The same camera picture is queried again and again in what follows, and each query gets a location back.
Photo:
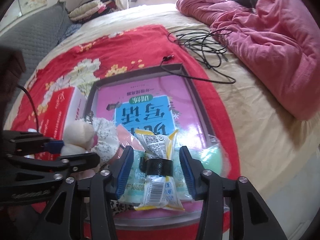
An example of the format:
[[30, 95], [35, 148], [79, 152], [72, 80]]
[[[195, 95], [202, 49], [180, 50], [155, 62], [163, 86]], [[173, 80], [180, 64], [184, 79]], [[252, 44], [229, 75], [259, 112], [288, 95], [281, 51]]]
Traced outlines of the leopard print scrunchie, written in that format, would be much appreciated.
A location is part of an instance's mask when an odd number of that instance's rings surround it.
[[126, 211], [135, 210], [133, 205], [120, 203], [115, 200], [110, 201], [110, 207], [111, 207], [111, 211], [112, 211], [113, 216], [116, 216], [120, 213], [124, 213]]

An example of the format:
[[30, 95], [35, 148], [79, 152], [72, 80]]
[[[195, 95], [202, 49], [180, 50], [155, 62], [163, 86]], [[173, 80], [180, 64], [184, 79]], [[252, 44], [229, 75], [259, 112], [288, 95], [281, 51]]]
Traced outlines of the green tissue pack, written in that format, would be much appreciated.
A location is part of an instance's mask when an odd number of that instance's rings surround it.
[[169, 200], [179, 199], [182, 202], [191, 201], [191, 195], [185, 183], [183, 172], [178, 157], [178, 149], [174, 149], [171, 160], [173, 161], [173, 176], [170, 180], [161, 176], [146, 176], [139, 168], [143, 151], [134, 151], [134, 161], [127, 181], [124, 194], [120, 198], [121, 203], [139, 205], [144, 202], [144, 191], [148, 189], [151, 180], [156, 181], [156, 187], [163, 186], [165, 193], [170, 193]]

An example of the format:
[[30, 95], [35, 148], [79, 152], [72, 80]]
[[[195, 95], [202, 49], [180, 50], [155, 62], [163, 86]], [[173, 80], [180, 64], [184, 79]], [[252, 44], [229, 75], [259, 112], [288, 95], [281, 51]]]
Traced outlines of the white floral scrunchie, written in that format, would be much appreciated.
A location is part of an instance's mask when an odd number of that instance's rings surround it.
[[86, 116], [85, 122], [91, 124], [95, 131], [92, 152], [100, 157], [100, 166], [108, 163], [118, 151], [120, 142], [114, 122], [105, 118]]

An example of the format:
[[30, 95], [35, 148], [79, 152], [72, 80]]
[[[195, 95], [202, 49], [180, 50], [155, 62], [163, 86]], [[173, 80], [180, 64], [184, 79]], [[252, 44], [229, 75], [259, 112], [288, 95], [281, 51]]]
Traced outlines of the snack bag with black band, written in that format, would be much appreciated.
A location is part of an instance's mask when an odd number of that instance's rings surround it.
[[[151, 131], [136, 129], [136, 138], [144, 147], [145, 156], [141, 157], [139, 168], [148, 176], [161, 176], [170, 180], [173, 176], [174, 143], [178, 130], [170, 135], [155, 134]], [[144, 191], [144, 202], [135, 207], [137, 211], [165, 209], [183, 211], [184, 207], [179, 199], [169, 200], [170, 193], [165, 193], [162, 185], [156, 187], [156, 181], [151, 180], [148, 189]]]

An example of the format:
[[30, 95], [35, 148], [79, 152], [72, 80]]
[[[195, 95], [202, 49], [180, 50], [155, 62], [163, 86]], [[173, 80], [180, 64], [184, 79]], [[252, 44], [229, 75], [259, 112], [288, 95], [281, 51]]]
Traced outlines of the cream teddy bear plush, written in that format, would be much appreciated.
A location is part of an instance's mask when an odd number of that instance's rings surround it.
[[84, 120], [75, 120], [66, 126], [63, 133], [64, 146], [61, 155], [76, 155], [87, 153], [94, 142], [95, 130], [92, 124]]

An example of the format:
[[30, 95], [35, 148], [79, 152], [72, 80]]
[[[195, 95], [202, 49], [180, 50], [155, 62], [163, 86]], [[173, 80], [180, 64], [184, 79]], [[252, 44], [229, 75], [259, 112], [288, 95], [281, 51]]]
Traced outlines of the red tissue box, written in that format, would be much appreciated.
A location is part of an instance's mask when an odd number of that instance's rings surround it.
[[76, 87], [68, 87], [52, 94], [41, 122], [40, 132], [61, 140], [65, 127], [83, 116], [86, 97]]

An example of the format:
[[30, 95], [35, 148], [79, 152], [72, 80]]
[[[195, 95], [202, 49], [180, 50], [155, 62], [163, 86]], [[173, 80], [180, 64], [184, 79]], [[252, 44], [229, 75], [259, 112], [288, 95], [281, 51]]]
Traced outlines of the cream bed sheet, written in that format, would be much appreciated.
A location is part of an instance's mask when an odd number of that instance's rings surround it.
[[[174, 4], [143, 5], [101, 16], [84, 24], [38, 65], [79, 44], [150, 24], [173, 31], [203, 28]], [[241, 172], [267, 200], [288, 239], [299, 239], [319, 208], [319, 116], [291, 116], [231, 53], [223, 69], [234, 85], [216, 85], [234, 129]]]

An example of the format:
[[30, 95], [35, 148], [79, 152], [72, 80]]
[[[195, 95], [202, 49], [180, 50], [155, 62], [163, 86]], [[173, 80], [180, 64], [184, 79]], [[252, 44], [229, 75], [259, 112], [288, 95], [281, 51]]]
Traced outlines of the red floral blanket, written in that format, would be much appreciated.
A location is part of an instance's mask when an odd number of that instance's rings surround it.
[[167, 116], [183, 131], [187, 108], [182, 105], [183, 88], [180, 78], [159, 82], [146, 77], [138, 82], [140, 72], [155, 70], [165, 56], [171, 63], [182, 64], [188, 74], [196, 76], [194, 86], [214, 129], [229, 158], [229, 178], [240, 176], [238, 147], [226, 108], [217, 85], [208, 82], [203, 67], [183, 48], [173, 42], [174, 36], [162, 25], [152, 24], [105, 35], [73, 46], [68, 51], [43, 60], [27, 84], [28, 95], [12, 108], [10, 128], [25, 131], [36, 124], [44, 126], [51, 112], [50, 102], [55, 92], [69, 87], [78, 88], [88, 96], [93, 83], [104, 79], [117, 84], [103, 92], [98, 116], [106, 118], [113, 112], [106, 107], [122, 101], [120, 122], [129, 131], [136, 128], [170, 133]]

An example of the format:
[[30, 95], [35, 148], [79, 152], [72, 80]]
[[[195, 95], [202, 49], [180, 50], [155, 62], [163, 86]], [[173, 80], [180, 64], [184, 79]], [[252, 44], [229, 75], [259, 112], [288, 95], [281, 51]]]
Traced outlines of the grey quilted headboard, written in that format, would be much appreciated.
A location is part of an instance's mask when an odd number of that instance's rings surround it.
[[72, 24], [65, 1], [57, 1], [18, 22], [1, 35], [1, 116], [18, 97], [14, 85], [25, 84], [38, 64], [62, 40]]

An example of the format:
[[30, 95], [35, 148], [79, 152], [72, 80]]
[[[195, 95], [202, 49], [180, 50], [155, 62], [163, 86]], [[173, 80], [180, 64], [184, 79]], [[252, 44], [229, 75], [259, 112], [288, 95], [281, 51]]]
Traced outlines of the grey tray with pink book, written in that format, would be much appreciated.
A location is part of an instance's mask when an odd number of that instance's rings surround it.
[[[223, 172], [231, 172], [227, 153], [215, 138], [215, 131], [193, 82], [181, 64], [123, 73], [97, 81], [88, 96], [84, 116], [105, 118], [115, 126], [123, 125], [132, 135], [136, 129], [170, 135], [178, 130], [174, 149], [187, 146], [194, 158], [199, 152], [219, 145]], [[168, 229], [199, 221], [202, 203], [182, 202], [183, 211], [153, 209], [126, 211], [116, 215], [121, 230]]]

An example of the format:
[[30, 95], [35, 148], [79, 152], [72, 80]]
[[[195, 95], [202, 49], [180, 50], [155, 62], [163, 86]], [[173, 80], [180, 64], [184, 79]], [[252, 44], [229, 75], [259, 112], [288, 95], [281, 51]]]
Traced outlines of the folded clothes pile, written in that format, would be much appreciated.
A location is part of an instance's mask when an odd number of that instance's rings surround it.
[[118, 11], [114, 0], [90, 0], [68, 14], [74, 23], [84, 24], [97, 17]]

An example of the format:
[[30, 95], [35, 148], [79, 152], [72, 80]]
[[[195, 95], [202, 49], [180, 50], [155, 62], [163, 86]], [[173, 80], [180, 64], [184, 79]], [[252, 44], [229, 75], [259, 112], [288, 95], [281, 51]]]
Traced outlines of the pink quilt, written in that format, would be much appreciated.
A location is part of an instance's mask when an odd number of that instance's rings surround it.
[[319, 27], [301, 0], [177, 0], [185, 16], [212, 30], [298, 120], [319, 112]]

